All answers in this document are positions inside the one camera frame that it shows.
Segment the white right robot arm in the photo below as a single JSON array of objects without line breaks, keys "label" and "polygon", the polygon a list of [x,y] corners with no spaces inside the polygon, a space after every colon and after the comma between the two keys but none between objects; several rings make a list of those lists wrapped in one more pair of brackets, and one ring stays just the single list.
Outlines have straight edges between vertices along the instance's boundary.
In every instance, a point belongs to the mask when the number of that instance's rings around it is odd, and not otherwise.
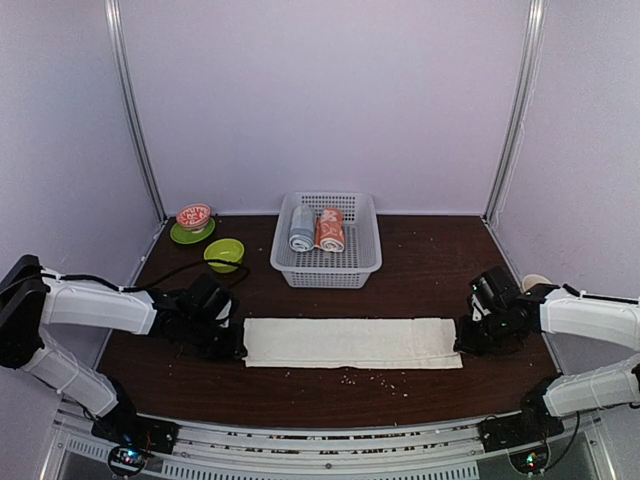
[{"label": "white right robot arm", "polygon": [[469,283],[470,312],[456,325],[454,350],[474,356],[504,354],[529,334],[567,334],[628,348],[617,363],[541,381],[521,401],[512,430],[535,440],[551,424],[583,411],[639,406],[639,301],[593,295],[564,284],[537,282],[523,290],[495,266]]}]

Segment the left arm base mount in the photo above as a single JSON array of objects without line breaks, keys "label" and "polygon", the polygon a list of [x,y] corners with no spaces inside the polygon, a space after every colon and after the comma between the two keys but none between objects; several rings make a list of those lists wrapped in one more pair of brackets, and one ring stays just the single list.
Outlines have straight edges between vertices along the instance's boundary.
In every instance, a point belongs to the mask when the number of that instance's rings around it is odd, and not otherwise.
[{"label": "left arm base mount", "polygon": [[179,425],[172,421],[140,416],[124,387],[109,379],[115,388],[117,403],[104,416],[85,409],[93,423],[91,433],[115,443],[107,455],[107,466],[117,479],[130,479],[146,467],[154,453],[173,452]]}]

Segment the white perforated plastic basket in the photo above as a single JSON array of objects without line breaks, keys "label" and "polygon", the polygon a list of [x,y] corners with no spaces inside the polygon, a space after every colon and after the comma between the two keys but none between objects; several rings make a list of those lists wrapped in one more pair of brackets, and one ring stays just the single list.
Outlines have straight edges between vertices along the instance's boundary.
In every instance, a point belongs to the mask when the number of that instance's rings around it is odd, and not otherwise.
[{"label": "white perforated plastic basket", "polygon": [[[344,215],[345,250],[296,252],[289,246],[293,213],[300,205],[316,215],[328,207]],[[284,195],[272,242],[271,266],[294,288],[359,289],[382,266],[382,250],[373,197],[353,192],[294,192]]]}]

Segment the orange bunny pattern towel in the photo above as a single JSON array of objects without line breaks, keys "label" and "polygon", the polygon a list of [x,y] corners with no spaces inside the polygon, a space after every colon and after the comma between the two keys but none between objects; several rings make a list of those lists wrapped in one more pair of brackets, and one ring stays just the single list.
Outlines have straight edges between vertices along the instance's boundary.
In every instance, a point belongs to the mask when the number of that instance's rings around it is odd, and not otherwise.
[{"label": "orange bunny pattern towel", "polygon": [[315,246],[325,252],[342,253],[346,244],[343,221],[338,208],[325,208],[316,220]]}]

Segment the cream white towel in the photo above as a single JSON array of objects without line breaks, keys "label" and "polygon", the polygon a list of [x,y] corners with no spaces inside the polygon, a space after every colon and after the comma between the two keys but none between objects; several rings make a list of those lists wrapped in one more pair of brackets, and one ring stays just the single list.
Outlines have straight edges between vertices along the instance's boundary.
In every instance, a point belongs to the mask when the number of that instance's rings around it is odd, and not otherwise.
[{"label": "cream white towel", "polygon": [[455,323],[444,318],[249,318],[248,367],[455,370]]}]

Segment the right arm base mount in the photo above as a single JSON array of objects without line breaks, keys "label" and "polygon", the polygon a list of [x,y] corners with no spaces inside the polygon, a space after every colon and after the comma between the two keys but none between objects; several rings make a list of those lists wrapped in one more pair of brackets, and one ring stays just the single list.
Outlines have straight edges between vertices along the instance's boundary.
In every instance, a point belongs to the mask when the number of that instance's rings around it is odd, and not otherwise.
[{"label": "right arm base mount", "polygon": [[548,440],[564,432],[563,422],[553,417],[543,400],[553,377],[543,379],[520,400],[520,412],[488,416],[478,424],[486,453],[512,450],[511,466],[521,474],[542,474],[551,463]]}]

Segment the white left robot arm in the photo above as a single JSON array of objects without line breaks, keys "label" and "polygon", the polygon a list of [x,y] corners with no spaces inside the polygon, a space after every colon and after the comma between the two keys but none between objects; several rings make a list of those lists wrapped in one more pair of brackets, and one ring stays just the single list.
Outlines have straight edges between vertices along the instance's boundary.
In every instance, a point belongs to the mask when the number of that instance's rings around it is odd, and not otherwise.
[{"label": "white left robot arm", "polygon": [[1,365],[73,398],[121,443],[133,444],[144,424],[124,388],[79,361],[48,327],[107,328],[189,346],[207,360],[241,359],[238,307],[231,290],[208,274],[164,292],[155,282],[125,287],[94,275],[63,275],[24,255],[1,282]]}]

